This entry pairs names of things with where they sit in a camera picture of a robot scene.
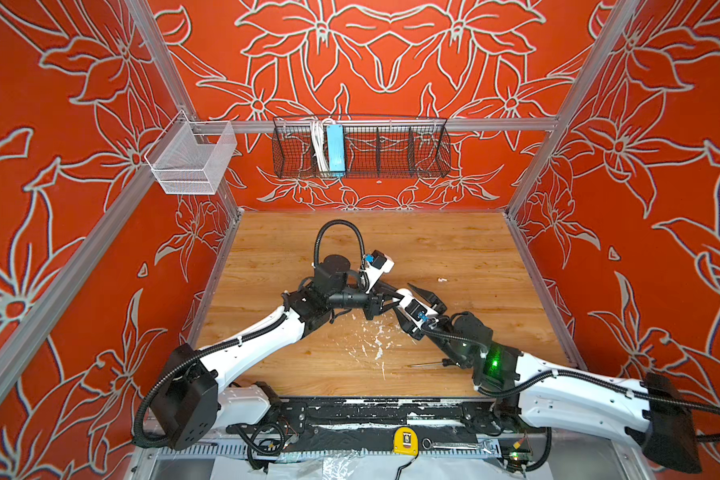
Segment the black handled screwdriver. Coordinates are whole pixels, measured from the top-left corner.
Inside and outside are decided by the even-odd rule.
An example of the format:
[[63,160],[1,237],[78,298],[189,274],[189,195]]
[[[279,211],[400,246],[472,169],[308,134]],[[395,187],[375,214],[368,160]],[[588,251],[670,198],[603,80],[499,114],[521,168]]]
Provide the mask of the black handled screwdriver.
[[451,366],[451,365],[452,365],[452,362],[451,362],[450,359],[443,358],[443,359],[441,359],[441,360],[434,361],[434,362],[423,362],[423,363],[410,364],[410,365],[409,365],[409,368],[413,368],[413,369],[435,369],[435,368],[445,368],[445,367],[448,367],[448,366]]

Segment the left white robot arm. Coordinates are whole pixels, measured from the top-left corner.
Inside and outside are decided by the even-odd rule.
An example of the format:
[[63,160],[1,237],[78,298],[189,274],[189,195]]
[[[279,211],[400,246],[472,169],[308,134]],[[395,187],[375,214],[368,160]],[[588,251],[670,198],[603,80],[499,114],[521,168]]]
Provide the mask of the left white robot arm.
[[305,284],[283,293],[281,305],[261,321],[202,349],[177,347],[137,408],[134,444],[179,451],[211,430],[261,421],[275,404],[274,394],[257,384],[236,387],[234,381],[334,320],[340,310],[361,309],[369,319],[383,313],[394,293],[381,278],[393,266],[379,251],[364,256],[359,271],[351,270],[346,258],[329,255]]

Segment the silver wrench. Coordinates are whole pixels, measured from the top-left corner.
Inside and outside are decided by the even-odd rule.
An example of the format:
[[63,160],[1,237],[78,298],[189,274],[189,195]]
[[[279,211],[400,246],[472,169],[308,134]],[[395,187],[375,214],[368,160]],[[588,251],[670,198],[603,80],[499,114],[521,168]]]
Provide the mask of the silver wrench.
[[421,441],[424,450],[475,450],[488,451],[490,449],[488,441],[482,442],[436,442],[430,438],[424,438]]

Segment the yellow tape measure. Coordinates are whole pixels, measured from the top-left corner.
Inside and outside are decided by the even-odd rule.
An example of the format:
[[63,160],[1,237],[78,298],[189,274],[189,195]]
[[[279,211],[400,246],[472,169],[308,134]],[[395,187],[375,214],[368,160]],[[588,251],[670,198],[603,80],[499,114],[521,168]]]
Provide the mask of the yellow tape measure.
[[393,453],[415,457],[419,454],[419,441],[416,432],[410,427],[398,428],[393,436]]

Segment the clear plastic wall bin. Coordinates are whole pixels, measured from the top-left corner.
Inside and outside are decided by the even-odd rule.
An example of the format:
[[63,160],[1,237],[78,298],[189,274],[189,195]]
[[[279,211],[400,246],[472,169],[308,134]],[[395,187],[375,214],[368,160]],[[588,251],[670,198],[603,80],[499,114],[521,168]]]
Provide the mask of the clear plastic wall bin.
[[180,110],[144,158],[166,194],[213,195],[236,150],[231,122],[192,121]]

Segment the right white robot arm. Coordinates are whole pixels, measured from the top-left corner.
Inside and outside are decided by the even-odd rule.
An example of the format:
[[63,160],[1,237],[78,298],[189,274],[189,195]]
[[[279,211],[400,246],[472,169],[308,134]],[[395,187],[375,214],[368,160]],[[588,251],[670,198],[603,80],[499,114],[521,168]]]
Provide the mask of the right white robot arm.
[[475,315],[448,314],[430,291],[408,285],[395,298],[401,328],[471,370],[474,390],[503,404],[519,425],[608,439],[689,474],[701,470],[701,445],[720,443],[720,407],[683,399],[665,376],[616,378],[565,367],[494,341]]

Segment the light blue box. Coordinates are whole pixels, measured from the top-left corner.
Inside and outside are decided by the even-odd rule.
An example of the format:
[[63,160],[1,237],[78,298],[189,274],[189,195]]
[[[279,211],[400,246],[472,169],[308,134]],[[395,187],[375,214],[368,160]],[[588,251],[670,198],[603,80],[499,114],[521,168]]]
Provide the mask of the light blue box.
[[326,127],[328,147],[328,166],[332,176],[340,178],[346,173],[344,128],[341,124],[328,124]]

